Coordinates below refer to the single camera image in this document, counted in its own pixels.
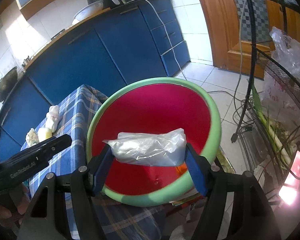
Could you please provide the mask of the person's left hand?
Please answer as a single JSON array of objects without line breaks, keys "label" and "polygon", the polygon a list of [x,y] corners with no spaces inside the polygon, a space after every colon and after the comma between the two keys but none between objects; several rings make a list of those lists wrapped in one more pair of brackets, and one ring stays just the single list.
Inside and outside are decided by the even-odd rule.
[{"label": "person's left hand", "polygon": [[12,194],[15,193],[16,202],[9,193],[0,196],[0,224],[5,227],[9,223],[19,225],[30,204],[29,189],[24,184],[13,189]]}]

